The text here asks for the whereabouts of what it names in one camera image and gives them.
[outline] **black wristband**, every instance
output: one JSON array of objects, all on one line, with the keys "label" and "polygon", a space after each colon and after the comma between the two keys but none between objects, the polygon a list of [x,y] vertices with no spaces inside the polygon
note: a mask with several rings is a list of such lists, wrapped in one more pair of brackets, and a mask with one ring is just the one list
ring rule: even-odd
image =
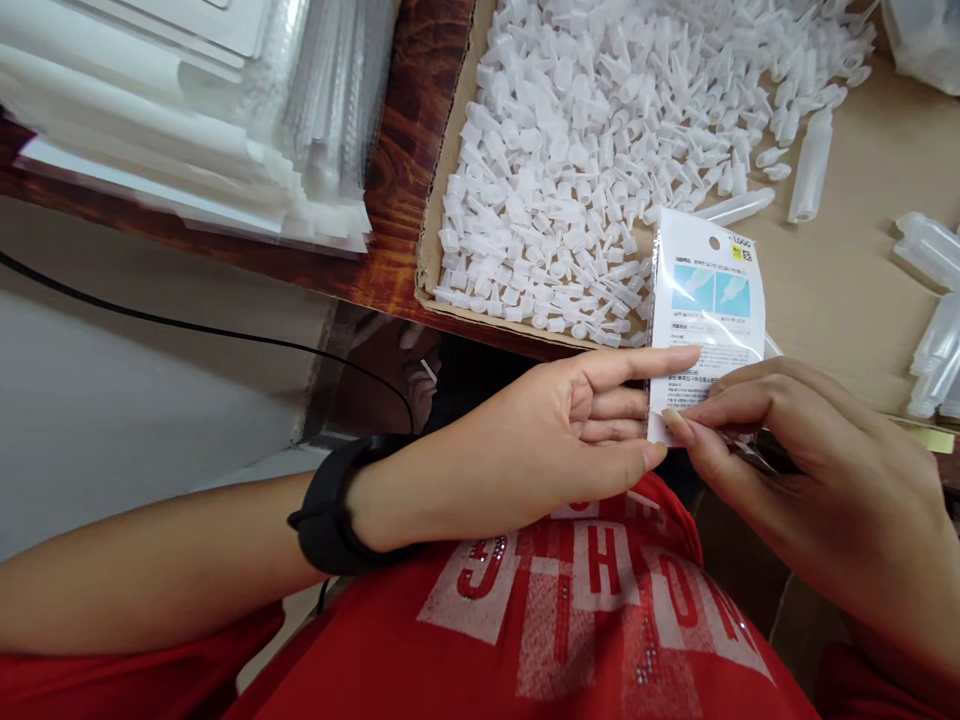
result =
[{"label": "black wristband", "polygon": [[344,498],[360,468],[389,457],[416,440],[415,435],[377,435],[355,440],[331,452],[317,468],[303,507],[287,518],[297,531],[300,549],[315,568],[328,575],[362,575],[395,565],[419,545],[377,553],[353,531]]}]

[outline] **plastic cap pile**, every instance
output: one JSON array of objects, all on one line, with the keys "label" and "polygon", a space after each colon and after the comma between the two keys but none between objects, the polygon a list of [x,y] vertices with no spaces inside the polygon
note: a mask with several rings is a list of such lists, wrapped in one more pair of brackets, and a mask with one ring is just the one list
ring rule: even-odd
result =
[{"label": "plastic cap pile", "polygon": [[[443,198],[436,299],[610,347],[646,344],[652,267],[635,259],[635,224],[654,224],[661,207],[695,212],[713,191],[729,199],[701,213],[711,221],[766,207],[774,191],[751,192],[748,177],[788,177],[781,157],[819,112],[791,219],[816,215],[831,112],[869,76],[876,37],[869,12],[846,5],[501,2]],[[754,158],[767,130],[777,146]]]}]

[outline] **red t-shirt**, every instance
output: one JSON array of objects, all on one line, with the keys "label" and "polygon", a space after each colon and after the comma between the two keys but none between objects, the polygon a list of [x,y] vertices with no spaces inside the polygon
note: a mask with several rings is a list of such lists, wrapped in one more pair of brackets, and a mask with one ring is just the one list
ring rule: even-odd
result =
[{"label": "red t-shirt", "polygon": [[[278,606],[156,653],[0,656],[0,717],[817,717],[702,567],[693,518],[647,475],[624,496],[361,578],[235,702]],[[939,717],[848,648],[824,668],[826,717]]]}]

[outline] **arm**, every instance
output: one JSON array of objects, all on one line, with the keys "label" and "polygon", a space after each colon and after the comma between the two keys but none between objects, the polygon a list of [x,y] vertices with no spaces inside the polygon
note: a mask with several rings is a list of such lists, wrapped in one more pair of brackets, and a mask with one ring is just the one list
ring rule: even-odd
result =
[{"label": "arm", "polygon": [[[871,662],[945,713],[960,691],[960,543],[936,461],[826,376],[778,359],[664,413],[704,480],[824,597]],[[766,425],[804,473],[761,476],[714,429]]]},{"label": "arm", "polygon": [[[640,439],[646,396],[621,386],[681,372],[698,356],[698,348],[600,351],[532,370],[357,473],[346,496],[357,536],[378,552],[492,537],[626,491],[666,449]],[[157,503],[0,564],[0,653],[169,647],[323,580],[286,525],[310,480],[291,475]]]},{"label": "arm", "polygon": [[138,508],[0,564],[0,652],[156,650],[320,582],[285,522],[310,477]]}]

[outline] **clear plastic bag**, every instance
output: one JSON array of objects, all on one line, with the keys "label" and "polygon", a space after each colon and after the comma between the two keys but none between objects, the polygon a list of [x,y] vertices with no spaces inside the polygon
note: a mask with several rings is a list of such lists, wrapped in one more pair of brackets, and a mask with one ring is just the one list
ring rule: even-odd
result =
[{"label": "clear plastic bag", "polygon": [[897,71],[960,95],[960,0],[883,0]]}]

